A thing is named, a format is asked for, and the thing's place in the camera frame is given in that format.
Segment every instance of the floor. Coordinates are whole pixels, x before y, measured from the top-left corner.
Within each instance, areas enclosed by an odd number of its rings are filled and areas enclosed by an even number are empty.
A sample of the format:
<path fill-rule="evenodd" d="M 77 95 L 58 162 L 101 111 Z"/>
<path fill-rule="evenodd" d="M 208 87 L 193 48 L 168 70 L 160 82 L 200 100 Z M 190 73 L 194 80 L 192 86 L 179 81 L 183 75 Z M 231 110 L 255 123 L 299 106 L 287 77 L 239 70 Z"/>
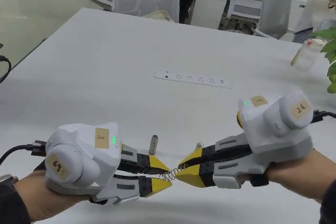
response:
<path fill-rule="evenodd" d="M 0 0 L 0 54 L 17 64 L 82 7 L 102 9 L 91 0 Z"/>

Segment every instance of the metal spring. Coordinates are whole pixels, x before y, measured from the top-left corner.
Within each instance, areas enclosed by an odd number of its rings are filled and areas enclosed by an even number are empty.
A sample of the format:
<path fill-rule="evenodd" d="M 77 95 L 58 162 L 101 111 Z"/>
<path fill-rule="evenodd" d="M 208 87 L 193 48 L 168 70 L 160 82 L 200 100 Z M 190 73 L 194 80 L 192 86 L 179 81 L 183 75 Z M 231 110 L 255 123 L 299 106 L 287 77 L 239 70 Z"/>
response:
<path fill-rule="evenodd" d="M 200 148 L 203 148 L 203 147 L 204 147 L 203 142 L 198 142 L 198 143 L 196 144 L 195 150 L 200 149 Z"/>
<path fill-rule="evenodd" d="M 149 146 L 149 154 L 155 155 L 156 154 L 156 148 L 157 144 L 159 142 L 159 137 L 157 135 L 153 135 L 151 139 L 151 144 Z"/>
<path fill-rule="evenodd" d="M 163 179 L 165 181 L 172 181 L 174 179 L 176 179 L 176 174 L 183 171 L 184 169 L 186 169 L 188 167 L 187 164 L 184 164 L 184 165 L 181 165 L 177 168 L 174 168 L 172 170 L 170 170 L 169 172 L 167 173 L 164 173 L 164 174 L 160 174 L 159 175 L 159 178 L 160 179 Z"/>

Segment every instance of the electrical outlet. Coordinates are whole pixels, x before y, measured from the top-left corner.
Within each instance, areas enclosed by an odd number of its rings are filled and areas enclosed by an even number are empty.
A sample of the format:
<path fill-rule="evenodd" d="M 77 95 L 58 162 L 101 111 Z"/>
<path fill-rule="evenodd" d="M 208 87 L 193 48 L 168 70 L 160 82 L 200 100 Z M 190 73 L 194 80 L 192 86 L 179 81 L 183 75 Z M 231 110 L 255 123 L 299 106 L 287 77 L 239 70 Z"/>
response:
<path fill-rule="evenodd" d="M 227 89 L 233 88 L 231 83 L 223 79 L 196 76 L 194 74 L 173 73 L 170 71 L 154 71 L 154 77 L 157 79 L 163 79 L 163 80 L 188 82 L 188 83 L 209 85 L 209 86 L 221 87 L 221 88 L 227 88 Z"/>

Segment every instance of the black cable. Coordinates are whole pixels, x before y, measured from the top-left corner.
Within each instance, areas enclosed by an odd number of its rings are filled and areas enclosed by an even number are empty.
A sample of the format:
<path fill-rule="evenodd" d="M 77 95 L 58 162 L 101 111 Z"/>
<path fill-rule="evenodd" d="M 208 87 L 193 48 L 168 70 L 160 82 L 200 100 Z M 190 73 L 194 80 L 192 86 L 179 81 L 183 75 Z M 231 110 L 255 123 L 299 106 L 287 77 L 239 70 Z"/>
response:
<path fill-rule="evenodd" d="M 0 165 L 2 165 L 2 163 L 5 161 L 6 158 L 8 158 L 8 156 L 15 152 L 15 151 L 19 151 L 19 150 L 27 150 L 27 151 L 32 151 L 33 150 L 34 145 L 33 144 L 25 144 L 25 145 L 18 145 L 15 146 L 11 149 L 9 149 L 7 152 L 5 152 L 4 155 L 2 155 L 2 157 L 0 158 Z"/>
<path fill-rule="evenodd" d="M 313 120 L 311 121 L 311 123 L 321 122 L 323 121 L 323 118 L 326 116 L 331 116 L 332 118 L 336 118 L 336 113 L 315 110 L 314 115 L 313 115 Z"/>
<path fill-rule="evenodd" d="M 336 113 L 328 112 L 328 111 L 320 111 L 320 115 L 322 117 L 331 116 L 332 118 L 336 118 Z"/>
<path fill-rule="evenodd" d="M 1 61 L 4 61 L 4 62 L 8 63 L 8 70 L 7 70 L 7 72 L 0 78 L 0 83 L 2 83 L 2 82 L 7 78 L 7 76 L 9 75 L 9 73 L 10 73 L 11 70 L 12 70 L 12 63 L 11 63 L 10 60 L 8 60 L 5 56 L 0 55 L 0 62 L 1 62 Z"/>

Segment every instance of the plant leaf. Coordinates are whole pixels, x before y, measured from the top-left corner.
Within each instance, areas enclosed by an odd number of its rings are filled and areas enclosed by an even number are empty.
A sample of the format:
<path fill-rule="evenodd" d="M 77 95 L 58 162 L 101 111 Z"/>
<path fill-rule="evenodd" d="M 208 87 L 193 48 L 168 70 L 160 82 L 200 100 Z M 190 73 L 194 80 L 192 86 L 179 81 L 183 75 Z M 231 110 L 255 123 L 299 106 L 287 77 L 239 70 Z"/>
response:
<path fill-rule="evenodd" d="M 336 93 L 336 83 L 330 85 L 327 89 L 328 93 L 335 94 Z"/>
<path fill-rule="evenodd" d="M 328 59 L 329 63 L 332 64 L 336 60 L 336 51 L 328 52 L 325 57 Z"/>
<path fill-rule="evenodd" d="M 328 42 L 321 50 L 321 52 L 336 51 L 336 41 Z"/>
<path fill-rule="evenodd" d="M 319 30 L 312 33 L 311 36 L 322 37 L 325 39 L 336 39 L 336 29 Z"/>
<path fill-rule="evenodd" d="M 336 62 L 334 64 L 332 64 L 330 66 L 330 68 L 328 69 L 327 76 L 329 76 L 331 74 L 336 74 Z"/>
<path fill-rule="evenodd" d="M 334 74 L 329 75 L 329 80 L 331 81 L 331 83 L 336 83 L 336 75 Z"/>

